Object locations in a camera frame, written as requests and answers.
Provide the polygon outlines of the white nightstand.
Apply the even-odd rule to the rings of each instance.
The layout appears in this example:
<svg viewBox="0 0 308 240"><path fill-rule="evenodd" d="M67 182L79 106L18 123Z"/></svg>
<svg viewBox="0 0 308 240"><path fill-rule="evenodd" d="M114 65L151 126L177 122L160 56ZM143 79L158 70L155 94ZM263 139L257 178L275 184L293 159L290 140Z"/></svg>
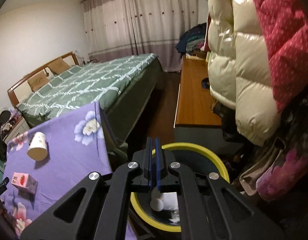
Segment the white nightstand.
<svg viewBox="0 0 308 240"><path fill-rule="evenodd" d="M11 128L9 133L4 137L3 141L7 145L9 141L13 138L23 134L24 132L30 129L29 125L27 124L26 120L21 117L17 120L15 125Z"/></svg>

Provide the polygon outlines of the purple floral tablecloth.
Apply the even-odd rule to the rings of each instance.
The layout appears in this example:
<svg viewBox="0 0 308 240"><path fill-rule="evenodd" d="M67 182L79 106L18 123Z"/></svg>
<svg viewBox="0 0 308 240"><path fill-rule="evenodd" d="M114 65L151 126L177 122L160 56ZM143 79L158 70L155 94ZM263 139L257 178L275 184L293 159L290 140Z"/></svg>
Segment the purple floral tablecloth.
<svg viewBox="0 0 308 240"><path fill-rule="evenodd" d="M29 130L7 148L4 175L28 173L38 181L36 194L19 191L12 184L2 194L8 214L13 218L15 238L41 214L61 199L91 172L111 173L98 103L89 103ZM36 132L46 135L48 156L35 161L27 155Z"/></svg>

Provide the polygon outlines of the bed with green plaid duvet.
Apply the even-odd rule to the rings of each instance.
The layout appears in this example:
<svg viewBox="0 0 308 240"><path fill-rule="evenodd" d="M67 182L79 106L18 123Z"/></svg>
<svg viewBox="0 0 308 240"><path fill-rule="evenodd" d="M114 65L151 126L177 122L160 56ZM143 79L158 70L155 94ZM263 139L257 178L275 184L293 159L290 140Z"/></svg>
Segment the bed with green plaid duvet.
<svg viewBox="0 0 308 240"><path fill-rule="evenodd" d="M37 126L96 102L116 138L126 140L162 74L154 53L73 66L17 104L27 123Z"/></svg>

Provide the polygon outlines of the wooden headboard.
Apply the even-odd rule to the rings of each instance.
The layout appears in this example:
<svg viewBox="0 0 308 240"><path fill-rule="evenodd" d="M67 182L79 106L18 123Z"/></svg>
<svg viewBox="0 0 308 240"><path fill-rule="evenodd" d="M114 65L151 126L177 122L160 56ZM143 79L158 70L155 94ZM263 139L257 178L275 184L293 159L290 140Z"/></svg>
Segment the wooden headboard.
<svg viewBox="0 0 308 240"><path fill-rule="evenodd" d="M79 65L76 55L71 51L33 70L7 90L11 105L16 107L19 102L24 101L33 92L46 85L56 75L53 70L56 69L56 64L59 64L61 59L64 62L61 66L65 63L70 66Z"/></svg>

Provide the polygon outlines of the beige handbag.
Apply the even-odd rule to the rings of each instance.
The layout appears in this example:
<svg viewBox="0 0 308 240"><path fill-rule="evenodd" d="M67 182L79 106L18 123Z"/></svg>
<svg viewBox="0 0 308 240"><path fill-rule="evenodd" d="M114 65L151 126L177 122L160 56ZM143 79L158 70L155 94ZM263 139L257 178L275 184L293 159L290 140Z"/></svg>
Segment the beige handbag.
<svg viewBox="0 0 308 240"><path fill-rule="evenodd" d="M285 148L285 142L276 137L265 142L263 147L257 150L252 166L239 176L239 182L247 196L257 193L257 180L270 168Z"/></svg>

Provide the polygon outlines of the left brown pillow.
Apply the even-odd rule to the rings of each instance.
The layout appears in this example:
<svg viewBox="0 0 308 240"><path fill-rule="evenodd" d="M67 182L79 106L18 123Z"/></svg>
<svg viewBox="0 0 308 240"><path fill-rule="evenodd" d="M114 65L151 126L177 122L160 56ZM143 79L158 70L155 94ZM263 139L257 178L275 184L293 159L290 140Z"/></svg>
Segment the left brown pillow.
<svg viewBox="0 0 308 240"><path fill-rule="evenodd" d="M38 72L36 75L32 76L27 80L27 83L29 84L31 90L33 92L39 90L44 85L46 85L49 82L49 79L47 78L46 74L41 71Z"/></svg>

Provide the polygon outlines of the cream puffer jacket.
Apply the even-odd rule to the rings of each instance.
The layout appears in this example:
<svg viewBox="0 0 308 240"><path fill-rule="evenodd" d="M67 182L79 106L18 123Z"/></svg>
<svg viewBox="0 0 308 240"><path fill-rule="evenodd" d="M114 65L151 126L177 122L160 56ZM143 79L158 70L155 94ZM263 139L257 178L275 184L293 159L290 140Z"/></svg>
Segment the cream puffer jacket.
<svg viewBox="0 0 308 240"><path fill-rule="evenodd" d="M210 94L235 111L239 134L262 146L280 122L253 0L208 0Z"/></svg>

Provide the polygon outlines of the dark clothes pile on nightstand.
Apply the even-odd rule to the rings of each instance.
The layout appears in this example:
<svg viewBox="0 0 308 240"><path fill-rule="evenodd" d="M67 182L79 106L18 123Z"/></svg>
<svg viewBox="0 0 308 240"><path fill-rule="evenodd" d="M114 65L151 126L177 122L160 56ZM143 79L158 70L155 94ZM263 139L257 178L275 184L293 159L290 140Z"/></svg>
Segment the dark clothes pile on nightstand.
<svg viewBox="0 0 308 240"><path fill-rule="evenodd" d="M5 162L7 159L7 143L4 142L4 138L21 118L21 114L18 110L3 110L0 113L0 160Z"/></svg>

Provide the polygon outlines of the white paper cup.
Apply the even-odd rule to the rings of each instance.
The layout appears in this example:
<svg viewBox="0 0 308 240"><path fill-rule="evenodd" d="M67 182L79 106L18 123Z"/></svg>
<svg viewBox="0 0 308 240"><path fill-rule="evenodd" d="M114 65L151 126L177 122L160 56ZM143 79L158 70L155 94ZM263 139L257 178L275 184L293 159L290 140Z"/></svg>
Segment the white paper cup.
<svg viewBox="0 0 308 240"><path fill-rule="evenodd" d="M43 161L48 156L46 135L36 132L31 140L27 155L35 161Z"/></svg>

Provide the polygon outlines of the pink striped curtain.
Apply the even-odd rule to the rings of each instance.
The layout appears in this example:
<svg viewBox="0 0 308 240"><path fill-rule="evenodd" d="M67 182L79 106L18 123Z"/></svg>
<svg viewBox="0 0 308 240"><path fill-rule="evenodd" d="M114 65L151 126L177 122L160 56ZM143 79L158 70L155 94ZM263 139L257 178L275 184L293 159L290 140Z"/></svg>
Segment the pink striped curtain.
<svg viewBox="0 0 308 240"><path fill-rule="evenodd" d="M88 55L106 62L155 53L165 72L181 70L181 36L207 20L208 0L85 0Z"/></svg>

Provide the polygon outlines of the right brown pillow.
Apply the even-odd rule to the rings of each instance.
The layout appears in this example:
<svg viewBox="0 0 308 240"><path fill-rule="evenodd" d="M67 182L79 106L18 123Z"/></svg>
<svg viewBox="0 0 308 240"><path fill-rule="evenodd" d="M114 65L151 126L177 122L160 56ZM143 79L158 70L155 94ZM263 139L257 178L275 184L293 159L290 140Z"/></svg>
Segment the right brown pillow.
<svg viewBox="0 0 308 240"><path fill-rule="evenodd" d="M47 67L51 70L51 72L53 72L53 74L57 75L71 68L71 66L67 64L61 57L49 63Z"/></svg>

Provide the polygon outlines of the pink floral garment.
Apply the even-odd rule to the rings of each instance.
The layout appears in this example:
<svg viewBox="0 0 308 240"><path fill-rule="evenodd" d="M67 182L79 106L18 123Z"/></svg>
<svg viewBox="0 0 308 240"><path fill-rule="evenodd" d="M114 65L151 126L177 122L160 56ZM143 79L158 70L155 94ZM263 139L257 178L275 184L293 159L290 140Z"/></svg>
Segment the pink floral garment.
<svg viewBox="0 0 308 240"><path fill-rule="evenodd" d="M281 198L307 171L308 141L299 141L257 180L257 192L267 202Z"/></svg>

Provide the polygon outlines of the red puffer jacket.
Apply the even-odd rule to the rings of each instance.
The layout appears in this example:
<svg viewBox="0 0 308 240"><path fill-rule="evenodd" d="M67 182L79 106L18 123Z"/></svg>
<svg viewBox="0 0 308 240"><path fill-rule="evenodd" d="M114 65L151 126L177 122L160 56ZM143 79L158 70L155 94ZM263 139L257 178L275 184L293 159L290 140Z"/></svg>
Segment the red puffer jacket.
<svg viewBox="0 0 308 240"><path fill-rule="evenodd" d="M308 84L308 17L300 0L253 0L281 112Z"/></svg>

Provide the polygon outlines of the yellow rimmed blue trash bin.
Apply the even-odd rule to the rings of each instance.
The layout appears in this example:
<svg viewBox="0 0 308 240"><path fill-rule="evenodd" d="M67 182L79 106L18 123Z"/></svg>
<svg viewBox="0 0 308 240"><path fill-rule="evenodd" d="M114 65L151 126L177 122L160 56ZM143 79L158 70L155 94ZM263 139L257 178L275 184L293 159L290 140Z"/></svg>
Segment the yellow rimmed blue trash bin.
<svg viewBox="0 0 308 240"><path fill-rule="evenodd" d="M171 151L177 162L184 163L196 173L208 175L211 172L217 172L224 180L230 182L229 174L223 161L203 146L189 142L175 142L163 145L162 149ZM149 192L133 192L130 195L130 202L136 214L146 224L166 232L181 232L180 223L170 221L171 213L169 211L153 211L149 205L150 200L151 194Z"/></svg>

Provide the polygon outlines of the pink carton box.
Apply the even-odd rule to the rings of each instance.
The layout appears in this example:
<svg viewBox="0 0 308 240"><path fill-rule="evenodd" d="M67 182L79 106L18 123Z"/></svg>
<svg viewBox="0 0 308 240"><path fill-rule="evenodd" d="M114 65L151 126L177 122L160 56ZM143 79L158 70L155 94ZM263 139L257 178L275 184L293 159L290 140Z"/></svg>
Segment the pink carton box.
<svg viewBox="0 0 308 240"><path fill-rule="evenodd" d="M11 183L19 191L36 194L38 181L28 173L14 172Z"/></svg>

